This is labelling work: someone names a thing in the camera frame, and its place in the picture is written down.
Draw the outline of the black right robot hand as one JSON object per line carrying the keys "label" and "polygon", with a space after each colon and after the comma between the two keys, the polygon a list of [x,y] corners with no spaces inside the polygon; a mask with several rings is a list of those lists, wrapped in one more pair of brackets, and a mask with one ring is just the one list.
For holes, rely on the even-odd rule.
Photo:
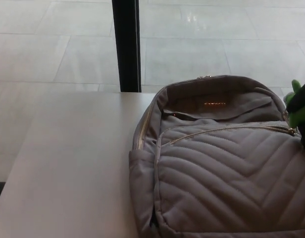
{"label": "black right robot hand", "polygon": [[288,122],[291,128],[298,128],[305,149],[305,84],[301,86],[297,80],[293,80],[292,88],[293,92],[284,99],[289,116]]}

